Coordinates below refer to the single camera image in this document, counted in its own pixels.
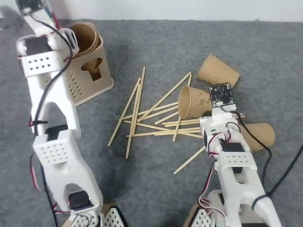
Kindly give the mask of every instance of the black cable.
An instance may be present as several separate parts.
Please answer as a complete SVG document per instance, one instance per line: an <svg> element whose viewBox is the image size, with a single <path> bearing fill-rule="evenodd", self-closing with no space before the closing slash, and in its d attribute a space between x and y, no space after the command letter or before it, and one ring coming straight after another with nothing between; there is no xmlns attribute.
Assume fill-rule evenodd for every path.
<svg viewBox="0 0 303 227"><path fill-rule="evenodd" d="M69 58L68 58L68 61L67 61L66 65L63 67L63 69L62 69L54 78L52 78L52 79L48 82L48 84L45 86L45 89L44 89L43 94L42 94L42 96L41 96L41 99L40 99L40 101L39 101L39 104L38 104L38 107L37 107L37 111L36 111L36 114L35 114L35 118L34 118L34 120L33 120L33 122L34 122L34 123L33 123L33 126L34 126L34 134L35 134L35 136L38 136L38 129L37 129L38 124L37 124L37 122L40 122L40 121L38 120L38 118L39 118L39 115L40 115L40 112L41 112L41 109L42 109L42 105L43 105L43 103L44 103L44 101L45 101L46 95L47 95L48 90L50 89L51 85L58 79L59 76L61 76L61 75L67 70L67 68L68 68L69 65L71 64L71 60L72 60L72 48L71 48L70 43L65 39L65 37L64 37L59 31L57 31L57 29L53 28L52 26L50 26L49 24L47 24L47 23L45 23L45 22L43 22L43 21L40 21L40 20L35 19L31 14L30 14L30 16L31 16L31 18L32 18L34 21L36 21L36 22L38 22L38 23L44 25L45 27L47 27L47 28L53 30L55 33L57 33L57 35L59 35L59 37L62 38L63 41L67 44L67 46L68 46L68 48L69 48L69 51L70 51L70 56L69 56ZM50 207L51 207L51 209L52 209L52 214L53 214L53 219L54 219L54 222L55 222L55 226L58 227L58 226L59 226L59 224L58 224L58 219L57 219L57 216L56 216L55 211L53 210L52 199L51 199L50 194L49 194L49 191L48 191L48 189L47 189L47 183L46 183L46 178L45 178L45 172L44 172L44 168L43 168L43 166L41 165L41 163L40 163L40 167L41 167L41 173L42 173L43 186L44 186L44 189L45 189L45 193L46 193L46 196L47 196L47 200L48 200L49 205L50 205Z"/></svg>
<svg viewBox="0 0 303 227"><path fill-rule="evenodd" d="M271 160L271 157L272 157L272 152L271 152L271 150L270 150L265 144L263 144L260 140L258 140L258 139L249 131L249 129L245 126L245 124L243 123L243 121L242 121L242 119L241 119L240 114L239 114L237 111L226 111L226 110L223 109L222 106L220 106L220 108L221 108L224 112L230 112L230 113L237 114L237 116L238 116L238 118L239 118L239 121L240 121L241 125L243 126L243 128L245 128L245 130L247 131L247 133L248 133L255 141L257 141L262 147L264 147L264 148L268 151L269 156L268 156L268 159L267 159L267 161L266 161L266 163L265 163L265 165L264 165L263 173L262 173L262 180L261 180L262 185L263 185L263 187L264 187L264 180L265 180L265 176L266 176L266 171L267 171L268 164L269 164L269 162L270 162L270 160ZM281 185L281 183L283 182L283 180L285 180L285 178L287 177L287 175L289 174L289 172L293 169L293 167L294 167L295 163L297 162L299 156L302 154L302 151L303 151L303 144L301 145L301 147L300 147L298 153L296 154L296 156L294 157L293 161L292 161L291 164L288 166L288 168L286 169L286 171L284 172L284 174L281 176L280 180L275 184L275 186L274 186L269 192L267 192L265 195L261 195L261 196L257 197L257 198L253 201L253 203L252 203L252 205L251 205L251 208L252 208L253 210L254 210L254 208L255 208L255 206L256 206L256 203L257 203L259 200L261 200L261 199L263 199L263 198L266 198L266 197L271 197L271 196L275 193L275 191L276 191L276 190L278 189L278 187Z"/></svg>
<svg viewBox="0 0 303 227"><path fill-rule="evenodd" d="M237 111L228 111L228 112L236 114L236 115L238 116L238 120L240 121L240 123L241 123L241 125L243 126L243 128L247 131L247 133L248 133L256 142L258 142L262 147L264 147L264 149L266 149L266 150L268 151L269 156L268 156L268 158L267 158L267 160L266 160L266 163L265 163L264 168L263 168L262 176L261 176L261 183L262 183L263 187L265 188L265 184L264 184L264 183L265 183L265 177L266 177L266 172L267 172L268 165L269 165L270 160L271 160L271 157L272 157L272 152L271 152L271 150L270 150L264 143L262 143L260 140L258 140L258 139L249 131L249 129L248 129L248 128L246 127L246 125L243 123L243 121L242 121L242 119L241 119L241 116L240 116L240 114L239 114Z"/></svg>
<svg viewBox="0 0 303 227"><path fill-rule="evenodd" d="M226 125L225 125L226 128L227 128L228 124L234 124L234 125L236 125L238 127L238 129L239 129L239 133L241 133L241 128L240 128L240 126L238 124L236 124L235 122L227 122Z"/></svg>
<svg viewBox="0 0 303 227"><path fill-rule="evenodd" d="M254 202L251 205L251 208L254 210L256 203L266 197L271 197L275 191L277 190L277 188L280 186L280 184L283 182L283 180L285 180L285 178L287 177L287 175L289 174L289 172L292 170L292 168L294 167L295 163L297 162L299 156L302 154L303 151L303 144L301 145L298 153L296 154L296 156L294 157L293 161L291 162L291 164L289 165L289 167L287 168L287 170L285 171L285 173L282 175L282 177L280 178L280 180L275 184L275 186L269 191L267 192L265 195L261 195L259 197L257 197Z"/></svg>

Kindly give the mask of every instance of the bamboo skewer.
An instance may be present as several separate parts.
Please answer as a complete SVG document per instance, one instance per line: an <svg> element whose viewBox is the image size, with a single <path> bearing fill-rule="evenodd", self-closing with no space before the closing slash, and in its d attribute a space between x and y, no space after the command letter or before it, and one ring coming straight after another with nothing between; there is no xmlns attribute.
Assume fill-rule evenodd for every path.
<svg viewBox="0 0 303 227"><path fill-rule="evenodd" d="M190 86L190 82L191 82L191 75L189 76L189 79L188 79L188 83L187 83L188 86ZM181 122L181 116L179 115L178 122L177 122L176 129L175 129L175 134L172 138L173 142L176 141L178 130L179 130L179 127L180 127L180 122Z"/></svg>
<svg viewBox="0 0 303 227"><path fill-rule="evenodd" d="M177 174L181 169L183 169L185 166L188 165L188 163L190 163L195 157L197 157L200 153L202 153L202 151L205 149L205 147L202 147L201 149L199 149L199 151L197 151L192 157L190 157L185 163L183 163L175 172L174 175Z"/></svg>
<svg viewBox="0 0 303 227"><path fill-rule="evenodd" d="M188 130L188 131L178 131L178 134L180 133L200 133L201 130ZM162 136L162 135L173 135L175 132L173 131L158 131L154 132L155 136Z"/></svg>
<svg viewBox="0 0 303 227"><path fill-rule="evenodd" d="M173 106L173 105L178 105L178 102L175 102L175 103L170 103L170 104L167 104L167 105L162 105L162 106L159 106L159 107L155 108L153 111L157 111L157 110L165 109L166 107L171 107L171 106ZM139 112L139 113L138 113L138 116L139 116L139 115L143 115L143 114L145 114L147 111L148 111L148 110L145 110L145 111ZM128 116L125 116L125 117L123 118L123 120L127 120L127 119L130 119L130 118L132 118L132 117L133 117L133 115L128 115Z"/></svg>
<svg viewBox="0 0 303 227"><path fill-rule="evenodd" d="M155 122L155 124L159 124L159 123L161 123L161 122L163 122L163 121L166 121L167 119L172 118L172 117L174 117L174 116L176 116L176 115L178 115L178 114L179 114L178 111L175 112L175 113L172 113L171 115L168 115L168 116L166 116L166 117L164 117L164 118L158 120L157 122Z"/></svg>
<svg viewBox="0 0 303 227"><path fill-rule="evenodd" d="M129 131L127 148L126 148L126 156L125 156L126 158L128 158L129 150L130 150L130 147L131 147L132 132L133 132L133 127L134 127L134 116L135 116L135 111L136 111L136 108L137 108L137 102L138 102L138 97L139 97L139 89L140 89L140 84L138 85L137 92L136 92L136 98L134 100L133 117L132 117L131 129Z"/></svg>
<svg viewBox="0 0 303 227"><path fill-rule="evenodd" d="M178 134L181 135L186 135L186 136L191 136L191 137L196 137L199 139L202 139L203 137L201 135L196 135L193 133L197 133L199 132L198 130L193 130L193 131L179 131ZM140 137L140 136L166 136L166 135L173 135L174 131L172 130L170 133L163 133L163 134L157 134L157 132L145 132L145 133L138 133L138 134L134 134L132 135L132 137Z"/></svg>
<svg viewBox="0 0 303 227"><path fill-rule="evenodd" d="M138 103L137 103L137 107L136 107L136 112L135 112L135 116L134 116L134 122L137 122L137 118L138 118L139 106L140 106L140 100L141 100L141 94L142 94L142 89L143 89L144 76L145 76L145 66L143 66L142 75L141 75L140 90L139 90L139 96L138 96ZM134 124L134 126L133 126L132 135L134 135L135 131L136 131L136 124Z"/></svg>
<svg viewBox="0 0 303 227"><path fill-rule="evenodd" d="M245 118L246 115L241 113L241 118ZM175 122L163 122L162 125L165 125L165 127L172 127L172 126L176 126L178 123L178 121ZM200 120L197 119L191 119L191 120L181 120L180 125L187 125L187 124L198 124L200 123Z"/></svg>
<svg viewBox="0 0 303 227"><path fill-rule="evenodd" d="M128 123L128 124L131 124L132 122L130 121L124 121L125 123ZM162 131L167 131L167 129L165 128L161 128L161 127L156 127L156 126L153 126L153 125L149 125L149 124L142 124L142 123L137 123L138 126L142 126L142 127L145 127L145 128L150 128L150 129L157 129L157 130L162 130Z"/></svg>
<svg viewBox="0 0 303 227"><path fill-rule="evenodd" d="M153 114L148 115L147 117L145 117L145 119L148 119L148 118L151 118L151 117L154 117L154 116L158 116L158 115L167 113L167 112L169 112L169 111L171 111L171 110L175 110L175 109L178 109L178 106L173 106L173 107L168 108L168 109L166 109L166 110L162 110L162 111L159 111L159 112L157 112L157 113L153 113Z"/></svg>
<svg viewBox="0 0 303 227"><path fill-rule="evenodd" d="M180 123L181 125L190 125L190 124L200 124L200 122L182 122ZM175 127L177 124L165 124L164 127Z"/></svg>
<svg viewBox="0 0 303 227"><path fill-rule="evenodd" d="M189 72L179 83L177 83L168 93L166 93L166 95L164 95L151 109L149 109L148 112L146 112L140 119L138 119L138 122L145 119L145 117L148 114L150 114L150 112L153 111L153 109L155 109L161 102L163 102L164 99L166 99L174 90L176 90L177 87L179 87L179 85L182 84L183 81L186 80L187 77L189 77L190 75L191 75L191 72Z"/></svg>
<svg viewBox="0 0 303 227"><path fill-rule="evenodd" d="M186 123L186 122L198 122L199 121L199 118L196 118L196 119L191 119L191 120L182 120L181 123ZM162 124L177 124L178 121L176 122L163 122Z"/></svg>
<svg viewBox="0 0 303 227"><path fill-rule="evenodd" d="M153 126L153 125L149 125L149 124L137 123L137 125L138 125L138 126L145 127L145 128L157 129L157 130L161 130L161 131L172 131L172 130L167 130L167 129L165 129L165 128L161 128L161 127L156 127L156 126ZM181 135L186 135L186 136L191 136L191 137L196 137L196 138L202 139L202 136L201 136L201 135L195 135L195 134L183 133L183 132L179 132L179 134L181 134ZM154 134L151 133L151 132L147 132L147 133L134 134L134 135L132 135L132 137L138 137L138 136L151 136L151 135L154 135Z"/></svg>
<svg viewBox="0 0 303 227"><path fill-rule="evenodd" d="M113 132L113 134L112 134L112 136L111 136L111 138L110 138L110 140L109 140L109 142L108 142L108 146L110 146L111 143L113 142L113 139L114 139L114 137L115 137L115 135L116 135L116 133L117 133L119 127L120 127L120 124L121 124L121 122L122 122L122 119L124 118L124 115L125 115L125 113L126 113L128 107L129 107L129 105L130 105L130 103L131 103L131 101L132 101L132 99L133 99L133 96L134 96L134 94L135 94L135 92L136 92L136 89L137 89L139 83L140 83L140 80L141 80L141 78L138 78L137 83L136 83L136 85L134 86L134 89L133 89L133 91L132 91L132 93L131 93L131 96L129 97L129 99L128 99L127 103L126 103L126 106L125 106L125 108L124 108L124 110L123 110L123 112L122 112L122 114L121 114L121 117L119 118L119 121L118 121L118 123L117 123L117 126L116 126L116 128L115 128L115 130L114 130L114 132Z"/></svg>

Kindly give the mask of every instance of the white wire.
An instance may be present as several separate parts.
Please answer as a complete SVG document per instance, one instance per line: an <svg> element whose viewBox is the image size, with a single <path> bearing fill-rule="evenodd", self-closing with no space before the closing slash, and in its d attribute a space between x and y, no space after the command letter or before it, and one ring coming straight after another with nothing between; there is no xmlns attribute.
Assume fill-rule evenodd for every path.
<svg viewBox="0 0 303 227"><path fill-rule="evenodd" d="M207 179L207 182L205 184L205 188L203 189L202 191L202 194L199 196L199 199L198 199L198 203L199 205L206 209L206 210L215 210L215 211L218 211L220 214L222 214L224 216L224 218L226 217L224 212L216 207L211 207L210 206L210 203L208 202L208 199L203 197L205 195L205 193L207 192L207 189L208 189L208 186L209 186L209 183L210 183L210 179L212 178L212 175L213 175L213 172L214 172L214 165L215 165L215 162L213 163L212 165L212 169L211 169L211 172L209 174L209 178Z"/></svg>

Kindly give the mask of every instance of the wire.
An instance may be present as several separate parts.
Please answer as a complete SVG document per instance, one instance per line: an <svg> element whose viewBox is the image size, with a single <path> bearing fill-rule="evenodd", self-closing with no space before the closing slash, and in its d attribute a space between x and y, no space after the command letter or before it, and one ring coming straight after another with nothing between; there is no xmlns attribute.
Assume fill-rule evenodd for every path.
<svg viewBox="0 0 303 227"><path fill-rule="evenodd" d="M221 110L223 110L224 112L228 112L228 113L234 113L238 116L238 120L240 121L241 125L243 126L243 128L247 131L247 133L256 141L258 142L262 147L264 147L265 150L268 151L268 158L266 160L266 163L264 164L264 168L263 168L263 172L262 172L262 176L261 176L261 183L263 185L263 187L265 188L265 177L266 177L266 172L267 172L267 168L268 168L268 165L270 163L270 160L271 160L271 157L272 157L272 152L271 150L264 144L262 143L260 140L258 140L250 131L249 129L246 127L246 125L243 123L242 119L241 119L241 116L240 114L237 112L237 111L227 111L227 110L224 110L222 106L220 106Z"/></svg>
<svg viewBox="0 0 303 227"><path fill-rule="evenodd" d="M221 211L220 209L218 208L215 208L215 207L211 207L210 206L210 201L203 197L205 195L205 193L207 192L207 189L208 189L208 186L209 186L209 183L210 183L210 180L212 178L212 175L213 175L213 172L214 172L214 165L216 163L216 161L213 162L212 164L212 167L208 173L208 176L207 176L207 179L206 179L206 182L205 182L205 185L204 185L204 188L202 190L202 193L201 195L199 196L198 198L198 204L200 205L200 207L202 207L203 209L205 210L215 210L215 211L218 211L223 217L225 217L225 214L223 211Z"/></svg>
<svg viewBox="0 0 303 227"><path fill-rule="evenodd" d="M226 125L225 125L226 128L228 128L227 127L228 124L234 124L234 125L236 125L238 127L238 129L239 129L239 133L241 133L241 128L240 128L240 126L238 124L236 124L235 122L227 122Z"/></svg>
<svg viewBox="0 0 303 227"><path fill-rule="evenodd" d="M33 157L36 153L33 152L32 155L30 156L30 159L29 159L29 169L30 169L30 174L32 176L32 181L33 181L33 184L34 184L34 187L39 191L41 192L42 190L40 189L39 185L38 185L38 182L37 182L37 178L36 178L36 173L35 173L35 169L34 169L34 166L33 166Z"/></svg>
<svg viewBox="0 0 303 227"><path fill-rule="evenodd" d="M210 154L213 154L213 153L214 153L214 152L210 152L210 151L209 151L209 146L210 146L211 142L213 142L213 140L214 140L218 135L220 135L221 133L224 134L225 142L227 141L227 138L226 138L226 135L225 135L224 132L217 132L217 133L214 133L214 134L213 134L213 137L209 140L209 142L208 142L208 144L207 144L208 153L210 153Z"/></svg>
<svg viewBox="0 0 303 227"><path fill-rule="evenodd" d="M53 28L53 27L50 26L49 24L47 24L47 23L45 23L45 22L43 22L43 21L40 21L40 20L35 19L31 14L30 14L30 16L31 16L31 18L32 18L34 21L36 21L36 22L38 22L38 23L44 25L45 27L47 27L47 28L53 30L55 33L57 33L57 35L59 35L59 37L62 38L63 41L66 43L66 45L68 46L69 51L70 51L70 57L69 57L69 59L68 59L66 65L61 69L61 71L60 71L56 76L54 76L54 77L48 82L48 84L45 86L45 89L44 89L43 94L42 94L42 96L41 96L41 99L40 99L40 101L39 101L39 104L38 104L38 107L37 107L37 111L36 111L36 114L35 114L35 117L34 117L34 121L33 121L33 124L34 124L34 134L35 134L35 136L38 136L39 133L38 133L38 128L37 128L37 126L38 126L37 122L39 122L38 119L39 119L39 115L40 115L40 112L41 112L41 109L42 109L42 105L43 105L43 103L44 103L44 101L45 101L45 98L46 98L46 96L47 96L47 93L48 93L50 87L52 86L52 84L53 84L53 83L54 83L54 82L55 82L55 81L56 81L56 80L57 80L57 79L58 79L58 78L67 70L67 68L68 68L69 65L71 64L71 60L72 60L72 48L71 48L71 45L69 44L69 42L65 39L65 37L64 37L59 31L57 31L55 28ZM48 200L48 203L49 203L49 205L50 205L50 207L51 207L51 209L52 209L53 220L54 220L54 222L55 222L55 226L58 227L58 226L59 226L59 224L58 224L58 219L57 219L57 217L56 217L56 212L53 210L52 199L51 199L51 196L50 196L49 191L48 191L48 189L47 189L47 183L46 183L46 178L45 178L45 172L44 172L44 168L43 168L43 166L42 166L41 163L40 163L40 167L41 167L41 174L42 174L43 186L44 186L44 189L45 189L45 193L46 193L46 196L47 196L47 200Z"/></svg>
<svg viewBox="0 0 303 227"><path fill-rule="evenodd" d="M265 145L263 144L260 140L258 140L250 131L249 129L245 126L245 124L243 123L242 119L240 118L240 114L237 112L237 111L226 111L223 109L222 106L220 106L220 108L224 111L224 112L230 112L230 113L234 113L238 116L238 119L241 123L241 125L243 126L243 128L247 131L247 133L256 141L258 142L262 147L264 147L268 153L269 153L269 156L267 158L267 161L264 165L264 168L263 168L263 173L262 173L262 178L261 178L261 182L262 182L262 185L264 187L264 180L265 180L265 176L266 176L266 171L267 171L267 168L268 168L268 164L271 160L271 157L272 157L272 152L271 150ZM251 208L254 210L255 206L256 206L256 203L263 199L263 198L266 198L266 197L272 197L272 195L275 193L275 191L278 189L278 187L281 185L281 183L283 182L283 180L285 180L285 178L287 177L287 175L290 173L290 171L293 169L295 163L298 161L298 158L300 157L300 155L302 154L302 151L303 151L303 144L301 145L301 147L299 148L296 156L294 157L293 161L291 162L291 164L288 166L288 168L286 169L286 171L284 172L284 174L281 176L281 178L278 180L278 182L275 184L275 186L269 191L267 192L265 195L261 195L259 197L257 197L252 205L251 205Z"/></svg>
<svg viewBox="0 0 303 227"><path fill-rule="evenodd" d="M295 163L298 161L298 158L300 157L300 155L302 154L303 151L303 144L301 145L298 153L296 154L296 156L294 157L293 161L290 163L290 165L288 166L288 168L286 169L286 171L284 172L284 174L282 175L282 177L280 178L280 180L278 180L278 182L275 184L275 186L269 191L267 192L265 195L261 195L259 197L257 197L254 202L251 205L251 208L254 210L256 203L266 197L272 197L272 195L275 193L275 191L278 189L278 187L281 185L281 183L283 182L283 180L285 180L285 178L287 177L287 175L289 174L289 172L293 169Z"/></svg>

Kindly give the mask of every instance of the brown paper cup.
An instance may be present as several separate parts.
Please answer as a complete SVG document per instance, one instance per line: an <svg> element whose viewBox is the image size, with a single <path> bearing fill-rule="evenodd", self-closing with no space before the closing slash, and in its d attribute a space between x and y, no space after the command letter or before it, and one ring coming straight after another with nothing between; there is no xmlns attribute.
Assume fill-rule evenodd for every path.
<svg viewBox="0 0 303 227"><path fill-rule="evenodd" d="M201 117L211 111L209 93L194 87L184 86L179 95L178 111L181 118Z"/></svg>
<svg viewBox="0 0 303 227"><path fill-rule="evenodd" d="M275 132L270 124L268 123L256 123L245 125L249 131L267 147L272 146L275 143ZM241 133L246 140L251 152L264 149L258 142L256 142L247 131L241 127Z"/></svg>
<svg viewBox="0 0 303 227"><path fill-rule="evenodd" d="M239 76L240 74L237 71L210 53L200 69L197 78L211 85L230 82L233 87Z"/></svg>
<svg viewBox="0 0 303 227"><path fill-rule="evenodd" d="M71 30L75 33L78 41L79 52L76 57L88 54L96 48L99 37L92 24L76 24L71 26Z"/></svg>

